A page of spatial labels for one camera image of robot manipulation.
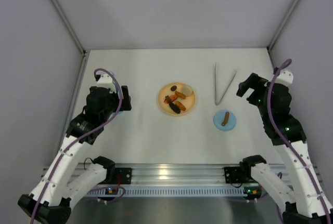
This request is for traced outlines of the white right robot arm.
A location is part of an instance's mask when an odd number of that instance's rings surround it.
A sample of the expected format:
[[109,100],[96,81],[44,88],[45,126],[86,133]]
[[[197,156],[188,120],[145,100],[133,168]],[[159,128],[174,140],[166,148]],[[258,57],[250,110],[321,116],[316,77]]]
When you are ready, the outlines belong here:
[[288,86],[293,76],[277,72],[272,81],[255,73],[241,82],[236,95],[253,89],[247,101],[258,108],[263,128],[287,170],[287,186],[266,159],[253,155],[239,163],[245,179],[259,183],[282,212],[284,223],[332,223],[332,203],[325,195],[311,162],[301,123],[291,115]]

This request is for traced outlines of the brown cube food piece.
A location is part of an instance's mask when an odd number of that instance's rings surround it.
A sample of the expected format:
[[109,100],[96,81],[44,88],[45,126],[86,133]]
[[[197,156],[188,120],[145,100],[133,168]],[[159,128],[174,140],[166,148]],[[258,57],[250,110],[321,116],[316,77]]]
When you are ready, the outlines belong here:
[[165,100],[164,100],[165,103],[169,104],[169,103],[172,103],[172,100],[170,98],[170,96],[165,96]]

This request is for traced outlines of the orange red food piece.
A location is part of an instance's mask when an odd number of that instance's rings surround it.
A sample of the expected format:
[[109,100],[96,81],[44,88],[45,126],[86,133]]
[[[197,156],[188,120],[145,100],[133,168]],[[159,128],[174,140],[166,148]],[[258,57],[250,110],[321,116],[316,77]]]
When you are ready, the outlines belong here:
[[178,99],[178,96],[176,94],[173,94],[170,96],[167,95],[167,96],[165,96],[164,103],[166,103],[166,104],[173,103],[177,99]]

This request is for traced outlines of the white round food piece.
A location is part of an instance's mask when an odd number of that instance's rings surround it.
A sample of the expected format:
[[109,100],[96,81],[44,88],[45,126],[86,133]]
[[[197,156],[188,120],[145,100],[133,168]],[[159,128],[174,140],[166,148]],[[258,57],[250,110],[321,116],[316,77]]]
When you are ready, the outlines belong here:
[[189,97],[189,96],[191,96],[193,94],[193,89],[189,85],[184,85],[182,87],[181,91],[182,91],[182,94],[184,94],[186,97]]

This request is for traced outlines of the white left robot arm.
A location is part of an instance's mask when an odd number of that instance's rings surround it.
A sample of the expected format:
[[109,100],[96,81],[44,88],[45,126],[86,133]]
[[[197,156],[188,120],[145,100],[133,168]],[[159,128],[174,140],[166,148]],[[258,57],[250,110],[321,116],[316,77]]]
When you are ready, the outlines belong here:
[[23,194],[18,205],[34,223],[66,223],[77,203],[100,183],[112,183],[114,161],[99,156],[75,180],[70,178],[79,161],[93,146],[97,137],[121,111],[130,111],[128,87],[103,68],[94,71],[96,86],[89,89],[82,112],[69,124],[62,145],[38,185]]

